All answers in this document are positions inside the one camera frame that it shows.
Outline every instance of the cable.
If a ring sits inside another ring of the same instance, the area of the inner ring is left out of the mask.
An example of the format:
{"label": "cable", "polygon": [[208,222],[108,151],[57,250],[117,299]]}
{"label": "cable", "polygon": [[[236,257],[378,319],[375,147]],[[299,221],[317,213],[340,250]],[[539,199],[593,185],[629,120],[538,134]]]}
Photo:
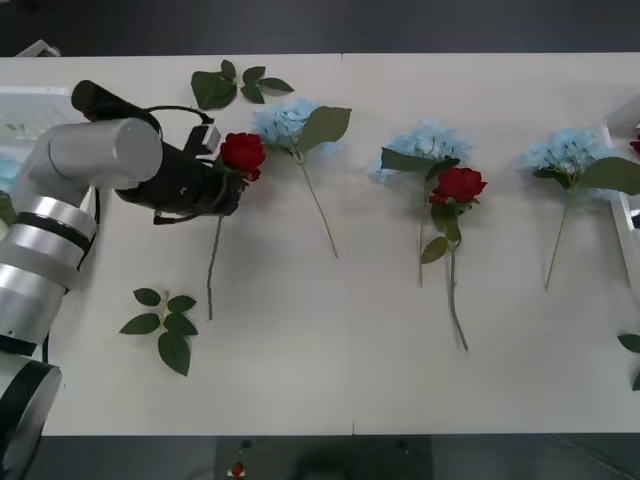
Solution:
{"label": "cable", "polygon": [[153,217],[153,224],[154,225],[175,225],[176,223],[183,223],[188,220],[193,220],[194,218],[197,218],[200,215],[209,213],[212,209],[218,206],[218,204],[224,198],[224,195],[227,193],[228,183],[229,181],[227,179],[227,175],[225,175],[224,177],[222,177],[222,187],[220,188],[220,191],[216,195],[216,198],[214,198],[213,201],[209,203],[206,207],[203,207],[197,212],[191,213],[189,215],[186,215],[184,217],[179,217],[179,218],[165,218],[165,217],[161,217],[160,215],[156,215]]}
{"label": "cable", "polygon": [[144,111],[147,113],[157,112],[158,110],[180,110],[182,112],[191,112],[200,117],[203,125],[210,125],[213,123],[213,118],[207,115],[200,110],[196,110],[195,108],[182,107],[180,105],[158,105],[157,107],[145,108]]}

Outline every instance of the red rose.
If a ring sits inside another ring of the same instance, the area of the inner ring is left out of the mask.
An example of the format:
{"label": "red rose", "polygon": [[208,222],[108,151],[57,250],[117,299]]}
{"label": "red rose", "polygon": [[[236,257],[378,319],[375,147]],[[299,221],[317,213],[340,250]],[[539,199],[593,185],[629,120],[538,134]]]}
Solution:
{"label": "red rose", "polygon": [[486,184],[480,172],[470,168],[449,168],[440,174],[440,183],[429,202],[447,203],[453,199],[456,203],[467,203],[479,195]]}
{"label": "red rose", "polygon": [[258,167],[262,165],[266,154],[260,135],[252,133],[230,133],[220,146],[220,157],[225,165],[247,174],[250,182],[260,177]]}

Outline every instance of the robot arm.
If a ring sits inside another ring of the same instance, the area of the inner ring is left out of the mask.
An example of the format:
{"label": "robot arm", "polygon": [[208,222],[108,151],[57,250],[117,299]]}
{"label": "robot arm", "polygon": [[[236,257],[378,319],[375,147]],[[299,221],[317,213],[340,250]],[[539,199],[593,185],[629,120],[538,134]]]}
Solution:
{"label": "robot arm", "polygon": [[153,117],[91,82],[76,87],[73,103],[95,123],[54,127],[38,139],[12,194],[16,221],[0,241],[0,480],[21,478],[58,391],[60,370],[27,356],[76,286],[96,234],[79,208],[89,189],[113,189],[156,213],[185,215],[180,221],[233,213],[245,185],[164,143]]}

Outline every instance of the dark background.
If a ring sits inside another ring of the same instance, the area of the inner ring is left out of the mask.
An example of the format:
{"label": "dark background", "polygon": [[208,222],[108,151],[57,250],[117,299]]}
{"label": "dark background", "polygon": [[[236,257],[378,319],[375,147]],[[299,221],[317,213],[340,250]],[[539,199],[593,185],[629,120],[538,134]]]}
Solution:
{"label": "dark background", "polygon": [[10,0],[0,56],[640,51],[638,0]]}

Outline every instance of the silver cylinder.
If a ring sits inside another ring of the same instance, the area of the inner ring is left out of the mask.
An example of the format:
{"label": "silver cylinder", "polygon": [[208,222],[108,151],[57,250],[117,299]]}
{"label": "silver cylinder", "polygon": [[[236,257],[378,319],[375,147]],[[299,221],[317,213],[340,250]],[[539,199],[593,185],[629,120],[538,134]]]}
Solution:
{"label": "silver cylinder", "polygon": [[0,242],[0,348],[30,355],[74,286],[96,224],[53,198],[34,197],[23,207]]}

